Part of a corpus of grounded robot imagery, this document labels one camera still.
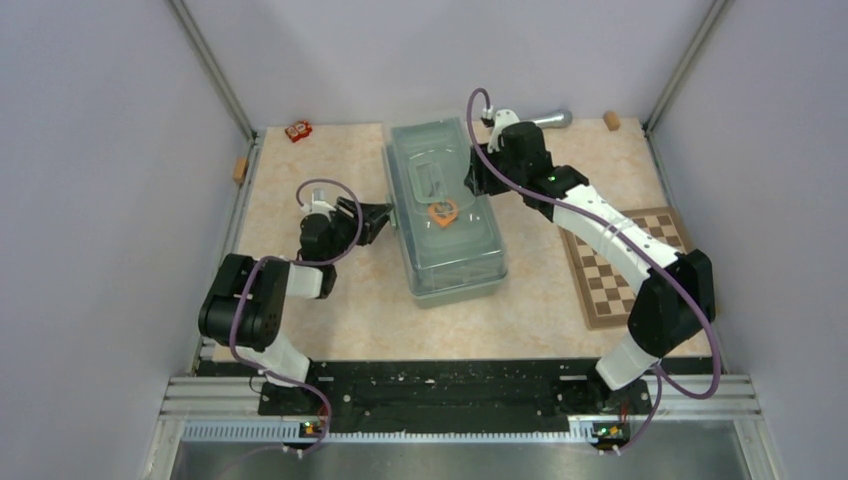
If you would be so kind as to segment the wooden block left rail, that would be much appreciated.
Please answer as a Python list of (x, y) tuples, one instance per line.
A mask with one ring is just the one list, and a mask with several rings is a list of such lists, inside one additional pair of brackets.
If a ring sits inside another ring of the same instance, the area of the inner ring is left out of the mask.
[(243, 185), (247, 179), (249, 169), (249, 160), (247, 157), (240, 157), (236, 160), (232, 171), (232, 180), (236, 185)]

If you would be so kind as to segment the orange tape measure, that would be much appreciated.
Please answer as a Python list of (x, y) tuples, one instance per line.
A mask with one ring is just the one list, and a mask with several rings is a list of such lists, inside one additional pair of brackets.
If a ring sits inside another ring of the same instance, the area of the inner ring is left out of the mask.
[(431, 203), (427, 208), (429, 218), (440, 228), (449, 228), (459, 217), (458, 204), (447, 198), (443, 201)]

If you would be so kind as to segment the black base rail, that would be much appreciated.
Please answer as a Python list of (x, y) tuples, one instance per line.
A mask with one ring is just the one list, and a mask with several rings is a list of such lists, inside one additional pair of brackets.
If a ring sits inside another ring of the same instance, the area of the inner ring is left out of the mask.
[(644, 380), (611, 392), (593, 358), (325, 361), (308, 384), (332, 407), (334, 434), (565, 432), (576, 415), (644, 415)]

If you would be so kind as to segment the wooden block back right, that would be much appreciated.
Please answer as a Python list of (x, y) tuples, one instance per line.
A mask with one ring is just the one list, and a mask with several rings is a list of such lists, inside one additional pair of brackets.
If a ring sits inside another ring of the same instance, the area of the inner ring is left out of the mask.
[(618, 131), (621, 128), (620, 117), (619, 117), (618, 113), (613, 111), (613, 110), (606, 111), (603, 114), (602, 119), (604, 121), (606, 128), (611, 132)]

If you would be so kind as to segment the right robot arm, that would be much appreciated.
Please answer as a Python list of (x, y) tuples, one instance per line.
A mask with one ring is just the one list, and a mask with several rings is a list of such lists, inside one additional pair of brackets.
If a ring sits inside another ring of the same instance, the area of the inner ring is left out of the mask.
[(715, 319), (715, 292), (710, 258), (669, 246), (614, 208), (575, 168), (556, 166), (543, 130), (532, 121), (487, 120), (486, 143), (474, 141), (465, 183), (477, 196), (518, 193), (526, 206), (572, 233), (600, 254), (635, 294), (627, 331), (589, 373), (586, 397), (600, 412), (612, 412), (627, 397), (627, 387), (698, 333), (711, 349), (712, 380), (707, 399), (718, 389), (722, 363)]

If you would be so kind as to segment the red owl toy block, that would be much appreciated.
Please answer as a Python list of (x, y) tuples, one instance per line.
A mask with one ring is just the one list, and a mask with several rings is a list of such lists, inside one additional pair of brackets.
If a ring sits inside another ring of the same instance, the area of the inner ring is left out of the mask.
[(297, 143), (308, 138), (313, 132), (313, 127), (310, 122), (299, 120), (287, 126), (284, 132), (292, 143)]

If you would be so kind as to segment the silver metal cylinder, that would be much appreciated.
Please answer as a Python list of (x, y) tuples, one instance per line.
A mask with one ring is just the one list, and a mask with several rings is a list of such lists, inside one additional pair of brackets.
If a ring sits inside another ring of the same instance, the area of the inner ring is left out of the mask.
[(573, 122), (573, 114), (568, 109), (557, 110), (546, 115), (537, 116), (530, 119), (541, 129), (565, 129)]

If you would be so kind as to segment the translucent green plastic toolbox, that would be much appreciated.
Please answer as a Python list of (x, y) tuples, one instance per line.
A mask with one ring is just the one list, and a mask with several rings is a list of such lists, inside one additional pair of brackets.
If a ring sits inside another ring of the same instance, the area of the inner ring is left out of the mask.
[(507, 255), (488, 197), (464, 183), (472, 152), (464, 120), (387, 121), (382, 133), (388, 198), (416, 305), (493, 294), (507, 276)]

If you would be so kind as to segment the wooden chessboard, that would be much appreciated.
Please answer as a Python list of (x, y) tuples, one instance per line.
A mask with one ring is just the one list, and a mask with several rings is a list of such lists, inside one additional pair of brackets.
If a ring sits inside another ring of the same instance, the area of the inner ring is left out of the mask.
[[(685, 226), (672, 207), (633, 209), (623, 214), (659, 241), (684, 253), (693, 249)], [(636, 299), (624, 277), (573, 233), (562, 229), (560, 236), (587, 330), (624, 327)]]

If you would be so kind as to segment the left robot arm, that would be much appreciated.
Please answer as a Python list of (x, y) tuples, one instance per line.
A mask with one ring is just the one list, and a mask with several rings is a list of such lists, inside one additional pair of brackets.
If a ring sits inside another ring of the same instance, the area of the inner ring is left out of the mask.
[(311, 360), (282, 331), (283, 309), (290, 298), (327, 298), (337, 281), (340, 257), (368, 246), (389, 222), (390, 203), (359, 203), (340, 197), (335, 204), (311, 200), (299, 225), (297, 256), (255, 259), (228, 254), (219, 266), (198, 317), (200, 334), (230, 350), (237, 362), (253, 368), (297, 413), (329, 401), (308, 378)]

